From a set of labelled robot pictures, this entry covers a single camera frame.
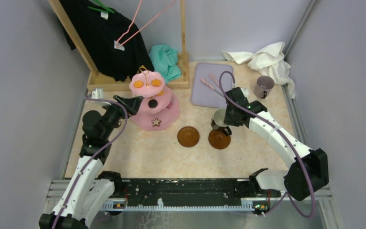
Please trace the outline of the lavender serving tray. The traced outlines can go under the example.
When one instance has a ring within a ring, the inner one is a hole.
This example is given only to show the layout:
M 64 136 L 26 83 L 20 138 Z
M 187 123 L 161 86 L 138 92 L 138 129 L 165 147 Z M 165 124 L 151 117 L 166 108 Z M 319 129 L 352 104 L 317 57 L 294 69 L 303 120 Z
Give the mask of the lavender serving tray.
M 195 68 L 191 103 L 196 106 L 211 108 L 226 108 L 226 101 L 219 86 L 221 73 L 224 71 L 234 72 L 228 64 L 200 62 Z

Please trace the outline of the pink three-tier cake stand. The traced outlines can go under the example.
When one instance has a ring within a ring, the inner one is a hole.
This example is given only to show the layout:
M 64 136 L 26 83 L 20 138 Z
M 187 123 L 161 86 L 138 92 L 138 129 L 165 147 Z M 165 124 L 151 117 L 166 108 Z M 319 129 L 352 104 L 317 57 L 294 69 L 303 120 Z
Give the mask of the pink three-tier cake stand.
M 178 98 L 160 73 L 150 71 L 143 65 L 139 71 L 132 77 L 129 88 L 133 97 L 141 96 L 143 100 L 131 120 L 146 131 L 166 129 L 180 114 Z

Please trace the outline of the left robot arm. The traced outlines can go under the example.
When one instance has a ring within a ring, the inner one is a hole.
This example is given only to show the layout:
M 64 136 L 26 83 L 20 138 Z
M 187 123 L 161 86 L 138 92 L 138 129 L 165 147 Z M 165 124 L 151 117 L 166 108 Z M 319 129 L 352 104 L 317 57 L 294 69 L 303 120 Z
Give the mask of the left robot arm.
M 103 172 L 102 168 L 116 140 L 110 140 L 110 135 L 118 127 L 121 130 L 116 137 L 123 133 L 128 118 L 138 113 L 144 98 L 113 98 L 86 97 L 88 101 L 101 102 L 105 113 L 90 110 L 83 115 L 84 134 L 77 167 L 57 205 L 51 213 L 41 215 L 41 229 L 88 229 L 105 201 L 123 193 L 120 174 Z

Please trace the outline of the brown saucer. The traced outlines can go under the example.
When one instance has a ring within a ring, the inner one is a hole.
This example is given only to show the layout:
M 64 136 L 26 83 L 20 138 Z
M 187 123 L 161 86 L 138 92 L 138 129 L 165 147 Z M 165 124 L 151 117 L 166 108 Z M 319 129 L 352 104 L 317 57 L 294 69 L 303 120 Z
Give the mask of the brown saucer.
M 231 143 L 231 137 L 226 136 L 223 132 L 212 130 L 208 135 L 210 146 L 215 149 L 226 149 Z
M 183 147 L 194 147 L 200 140 L 200 134 L 196 128 L 185 126 L 178 131 L 177 140 Z

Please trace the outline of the purple mug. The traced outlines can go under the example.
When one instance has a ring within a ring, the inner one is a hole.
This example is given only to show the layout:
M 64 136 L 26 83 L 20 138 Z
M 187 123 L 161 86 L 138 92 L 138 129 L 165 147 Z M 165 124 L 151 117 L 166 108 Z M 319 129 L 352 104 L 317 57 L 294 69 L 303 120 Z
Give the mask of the purple mug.
M 254 95 L 258 98 L 265 99 L 273 89 L 274 85 L 275 82 L 270 76 L 259 76 L 254 86 Z

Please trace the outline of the brown star cookie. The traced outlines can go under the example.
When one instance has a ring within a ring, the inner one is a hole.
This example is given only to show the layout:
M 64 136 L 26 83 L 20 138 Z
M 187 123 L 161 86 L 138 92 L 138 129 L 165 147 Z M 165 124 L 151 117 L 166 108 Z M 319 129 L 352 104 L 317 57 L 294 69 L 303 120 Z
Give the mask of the brown star cookie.
M 154 120 L 152 120 L 152 125 L 155 127 L 155 126 L 160 126 L 160 123 L 162 121 L 158 118 L 155 118 Z

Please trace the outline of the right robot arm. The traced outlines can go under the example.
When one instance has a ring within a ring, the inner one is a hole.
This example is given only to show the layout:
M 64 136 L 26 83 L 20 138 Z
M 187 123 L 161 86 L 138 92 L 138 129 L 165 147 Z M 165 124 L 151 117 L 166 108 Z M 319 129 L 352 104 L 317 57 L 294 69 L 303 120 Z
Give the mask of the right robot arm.
M 245 126 L 257 133 L 281 157 L 287 170 L 260 169 L 251 175 L 249 190 L 261 197 L 268 189 L 286 191 L 302 201 L 329 183 L 328 157 L 324 150 L 308 147 L 293 137 L 259 101 L 249 102 L 242 89 L 223 93 L 226 99 L 224 123 Z

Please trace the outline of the orange macaron top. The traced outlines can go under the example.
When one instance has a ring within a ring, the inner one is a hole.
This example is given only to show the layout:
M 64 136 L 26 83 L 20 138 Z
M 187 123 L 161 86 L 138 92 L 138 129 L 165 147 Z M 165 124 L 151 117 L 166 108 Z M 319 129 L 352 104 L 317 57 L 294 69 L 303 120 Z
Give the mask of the orange macaron top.
M 162 85 L 162 81 L 159 80 L 159 79 L 154 79 L 151 81 L 151 85 L 154 86 L 154 87 L 159 87 Z

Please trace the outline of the black cream-lined mug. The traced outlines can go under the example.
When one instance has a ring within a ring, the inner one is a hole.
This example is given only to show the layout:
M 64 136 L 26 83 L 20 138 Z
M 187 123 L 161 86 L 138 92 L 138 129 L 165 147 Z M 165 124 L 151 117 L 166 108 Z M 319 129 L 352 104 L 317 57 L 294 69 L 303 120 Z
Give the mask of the black cream-lined mug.
M 225 112 L 226 109 L 219 108 L 213 113 L 211 127 L 213 130 L 222 132 L 226 136 L 231 136 L 232 131 L 230 127 L 224 123 Z

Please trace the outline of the pink cake slice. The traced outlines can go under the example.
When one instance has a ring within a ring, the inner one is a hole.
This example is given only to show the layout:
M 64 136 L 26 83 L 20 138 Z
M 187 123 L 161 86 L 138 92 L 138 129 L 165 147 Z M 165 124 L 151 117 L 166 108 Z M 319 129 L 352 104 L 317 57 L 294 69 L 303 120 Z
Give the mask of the pink cake slice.
M 173 103 L 170 102 L 167 106 L 166 106 L 166 109 L 171 109 L 171 107 L 173 106 Z

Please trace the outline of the black macaron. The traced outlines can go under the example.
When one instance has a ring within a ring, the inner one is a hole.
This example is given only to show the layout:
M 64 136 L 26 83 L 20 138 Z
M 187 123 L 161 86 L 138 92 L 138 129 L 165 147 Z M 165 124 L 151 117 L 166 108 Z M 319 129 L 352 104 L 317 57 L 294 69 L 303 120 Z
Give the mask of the black macaron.
M 149 102 L 148 102 L 148 107 L 150 108 L 150 109 L 154 109 L 154 108 L 156 108 L 158 106 L 158 102 L 157 102 L 157 100 L 155 100 L 155 99 L 150 99 L 149 100 Z

